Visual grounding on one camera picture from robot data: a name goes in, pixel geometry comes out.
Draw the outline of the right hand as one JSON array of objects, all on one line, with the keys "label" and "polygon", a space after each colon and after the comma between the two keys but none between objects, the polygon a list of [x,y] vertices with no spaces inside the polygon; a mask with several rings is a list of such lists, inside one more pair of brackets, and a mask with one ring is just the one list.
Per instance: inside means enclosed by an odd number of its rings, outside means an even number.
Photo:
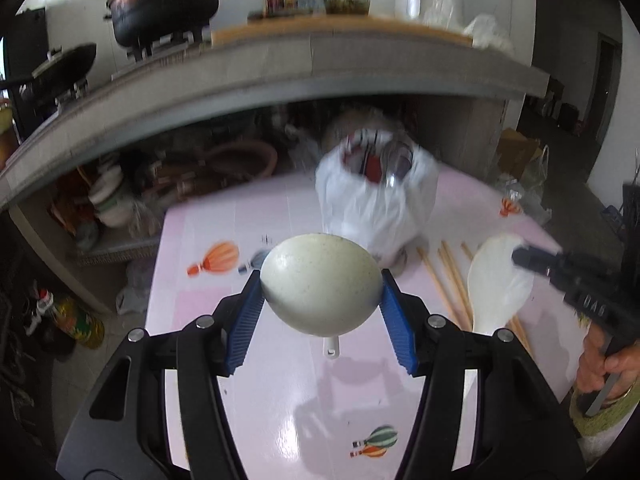
[{"label": "right hand", "polygon": [[605,375],[619,374],[618,381],[606,397],[610,402],[622,398],[639,378],[639,343],[623,348],[608,358],[601,352],[604,343],[604,331],[591,324],[584,339],[584,351],[578,361],[575,385],[580,393],[599,391],[606,382]]}]

